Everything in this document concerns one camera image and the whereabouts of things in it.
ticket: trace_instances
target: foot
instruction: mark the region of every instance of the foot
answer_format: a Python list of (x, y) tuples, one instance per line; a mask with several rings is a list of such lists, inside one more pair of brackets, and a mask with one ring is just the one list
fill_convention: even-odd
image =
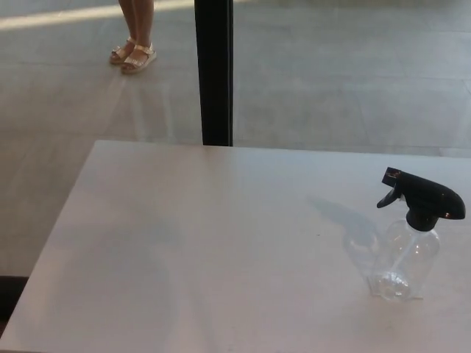
[(134, 47), (135, 47), (135, 40), (133, 40), (132, 38), (129, 38), (123, 47), (118, 46), (114, 48), (114, 50), (111, 52), (111, 55), (110, 55), (110, 63), (113, 65), (122, 64), (126, 60), (126, 58), (132, 54)]
[(137, 45), (121, 66), (121, 72), (123, 74), (136, 74), (144, 70), (155, 58), (156, 53), (152, 44), (149, 47)]

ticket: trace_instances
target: gray floor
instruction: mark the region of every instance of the gray floor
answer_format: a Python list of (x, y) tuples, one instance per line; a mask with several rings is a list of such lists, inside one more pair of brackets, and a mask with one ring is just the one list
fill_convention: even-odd
[[(158, 62), (107, 65), (116, 0), (0, 0), (0, 275), (28, 275), (97, 138), (200, 143), (194, 14)], [(239, 146), (471, 157), (471, 1), (235, 4)]]

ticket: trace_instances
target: black spray nozzle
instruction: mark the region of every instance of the black spray nozzle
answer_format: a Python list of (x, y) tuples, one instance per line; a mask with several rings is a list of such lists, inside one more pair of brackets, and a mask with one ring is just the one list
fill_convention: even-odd
[(388, 168), (383, 177), (383, 184), (393, 189), (378, 202), (378, 208), (404, 197), (409, 207), (407, 222), (421, 232), (432, 230), (439, 218), (463, 219), (466, 215), (466, 207), (461, 197), (436, 182)]

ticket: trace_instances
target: sandal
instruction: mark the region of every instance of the sandal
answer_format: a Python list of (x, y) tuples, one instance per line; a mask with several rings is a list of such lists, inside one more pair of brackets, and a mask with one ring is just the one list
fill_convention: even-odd
[[(131, 37), (127, 38), (127, 43), (134, 44), (134, 46), (137, 44), (134, 39)], [(110, 64), (111, 65), (122, 65), (126, 58), (130, 56), (132, 51), (128, 54), (126, 53), (126, 50), (124, 48), (117, 46), (111, 51), (110, 55)]]
[(121, 72), (125, 75), (136, 74), (144, 70), (152, 61), (157, 58), (157, 53), (154, 50), (154, 46), (151, 44), (149, 48), (145, 46), (135, 46), (134, 50), (140, 50), (147, 57), (142, 57), (140, 59), (133, 59), (131, 57), (127, 57), (124, 61), (123, 65), (121, 66)]

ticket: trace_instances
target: plastic bottle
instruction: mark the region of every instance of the plastic bottle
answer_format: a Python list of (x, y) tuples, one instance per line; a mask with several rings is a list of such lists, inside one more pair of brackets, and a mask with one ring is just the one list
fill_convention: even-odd
[(378, 208), (401, 199), (409, 211), (405, 219), (388, 228), (369, 283), (373, 293), (402, 302), (420, 296), (439, 252), (439, 236), (433, 229), (436, 222), (463, 219), (466, 210), (451, 189), (394, 168), (386, 170), (383, 183), (393, 189), (378, 202)]

